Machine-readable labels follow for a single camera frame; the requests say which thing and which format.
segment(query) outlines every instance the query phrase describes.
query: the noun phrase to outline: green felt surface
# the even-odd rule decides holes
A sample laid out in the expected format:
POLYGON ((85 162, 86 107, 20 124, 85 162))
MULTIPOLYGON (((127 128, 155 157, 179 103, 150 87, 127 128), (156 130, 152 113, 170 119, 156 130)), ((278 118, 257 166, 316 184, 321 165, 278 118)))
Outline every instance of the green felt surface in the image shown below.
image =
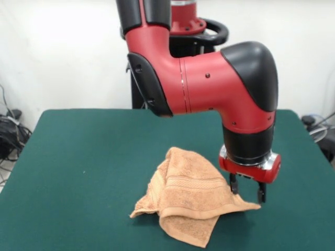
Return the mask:
MULTIPOLYGON (((171 146, 218 167, 221 128, 215 112, 45 112, 0 194, 0 250, 202 250, 167 236, 157 215, 129 214, 171 146)), ((221 216, 208 250, 335 250, 335 173, 291 111, 278 111, 273 151, 282 168, 267 203, 221 216)), ((256 182, 239 180, 256 201, 256 182)))

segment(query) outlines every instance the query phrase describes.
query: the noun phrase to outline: screw hole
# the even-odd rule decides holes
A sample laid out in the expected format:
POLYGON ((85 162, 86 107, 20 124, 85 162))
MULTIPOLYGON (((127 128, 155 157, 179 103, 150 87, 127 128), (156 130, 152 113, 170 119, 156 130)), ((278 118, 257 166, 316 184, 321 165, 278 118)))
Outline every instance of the screw hole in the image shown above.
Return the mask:
POLYGON ((142 65, 140 65, 140 64, 136 65, 135 72, 142 73, 142 65))

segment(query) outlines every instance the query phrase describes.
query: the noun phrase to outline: black cover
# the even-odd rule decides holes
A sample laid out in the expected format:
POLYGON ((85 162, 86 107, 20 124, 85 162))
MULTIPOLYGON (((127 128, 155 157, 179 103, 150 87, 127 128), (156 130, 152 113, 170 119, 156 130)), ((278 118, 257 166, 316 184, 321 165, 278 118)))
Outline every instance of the black cover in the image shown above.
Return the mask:
POLYGON ((143 0, 146 21, 149 24, 161 25, 171 29, 171 1, 143 0))
POLYGON ((274 125, 252 134, 235 133, 223 126, 228 157, 242 165, 255 165, 266 160, 271 153, 274 125))
POLYGON ((142 25, 139 0, 116 0, 116 5, 123 35, 142 25))
POLYGON ((221 50, 240 76, 254 102, 264 111, 278 104, 277 69, 271 52, 258 42, 244 42, 221 50))
POLYGON ((148 108, 157 116, 172 117, 163 88, 150 62, 136 53, 129 53, 128 61, 148 108))

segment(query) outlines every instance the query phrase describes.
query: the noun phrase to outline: robot elbow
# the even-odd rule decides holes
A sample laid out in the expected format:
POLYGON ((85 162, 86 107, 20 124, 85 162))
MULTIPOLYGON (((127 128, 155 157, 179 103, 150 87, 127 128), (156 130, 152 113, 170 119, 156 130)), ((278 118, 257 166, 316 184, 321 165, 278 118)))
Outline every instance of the robot elbow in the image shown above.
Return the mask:
POLYGON ((151 63, 142 55, 129 53, 128 61, 132 75, 148 108, 159 117, 172 117, 172 111, 160 80, 151 63))

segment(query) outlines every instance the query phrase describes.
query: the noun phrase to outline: brown towel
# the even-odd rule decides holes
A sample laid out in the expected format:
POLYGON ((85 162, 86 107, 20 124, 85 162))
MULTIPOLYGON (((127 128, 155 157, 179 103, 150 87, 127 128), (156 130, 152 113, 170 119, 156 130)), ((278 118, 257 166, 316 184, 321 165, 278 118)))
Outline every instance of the brown towel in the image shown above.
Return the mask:
POLYGON ((233 195, 207 159, 172 147, 130 217, 157 213, 161 228, 169 236, 205 248, 221 214, 259 208, 233 195))

